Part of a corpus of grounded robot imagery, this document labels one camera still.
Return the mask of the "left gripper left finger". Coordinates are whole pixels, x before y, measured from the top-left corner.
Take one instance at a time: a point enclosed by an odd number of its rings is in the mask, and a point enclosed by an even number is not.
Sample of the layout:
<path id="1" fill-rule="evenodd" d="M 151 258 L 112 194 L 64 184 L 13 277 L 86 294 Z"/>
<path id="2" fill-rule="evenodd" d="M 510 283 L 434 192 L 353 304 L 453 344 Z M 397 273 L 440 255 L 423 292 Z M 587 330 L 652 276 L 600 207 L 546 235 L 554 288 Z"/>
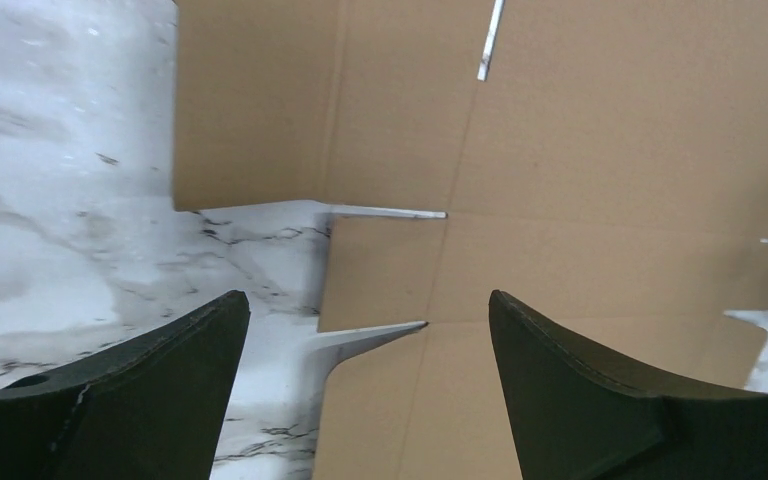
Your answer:
<path id="1" fill-rule="evenodd" d="M 250 320 L 229 291 L 0 389 L 0 479 L 206 479 Z"/>

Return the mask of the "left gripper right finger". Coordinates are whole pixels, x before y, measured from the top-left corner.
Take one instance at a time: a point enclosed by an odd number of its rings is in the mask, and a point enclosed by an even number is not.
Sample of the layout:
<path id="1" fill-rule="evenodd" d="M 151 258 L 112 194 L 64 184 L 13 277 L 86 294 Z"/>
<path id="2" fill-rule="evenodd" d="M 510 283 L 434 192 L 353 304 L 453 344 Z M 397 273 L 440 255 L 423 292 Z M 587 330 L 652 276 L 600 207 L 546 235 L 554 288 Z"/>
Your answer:
<path id="1" fill-rule="evenodd" d="M 768 479 L 768 394 L 678 375 L 489 298 L 526 479 Z"/>

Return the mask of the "brown cardboard box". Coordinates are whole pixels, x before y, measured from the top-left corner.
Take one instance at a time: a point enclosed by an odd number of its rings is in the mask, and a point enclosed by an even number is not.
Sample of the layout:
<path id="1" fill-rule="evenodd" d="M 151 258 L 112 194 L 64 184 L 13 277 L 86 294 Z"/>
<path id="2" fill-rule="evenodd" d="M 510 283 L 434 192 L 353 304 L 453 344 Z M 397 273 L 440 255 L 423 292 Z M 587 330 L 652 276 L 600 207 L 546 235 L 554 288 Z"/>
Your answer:
<path id="1" fill-rule="evenodd" d="M 495 290 L 744 389 L 767 335 L 768 1 L 181 1 L 179 210 L 339 214 L 319 328 L 423 320 L 325 381 L 317 479 L 526 479 Z"/>

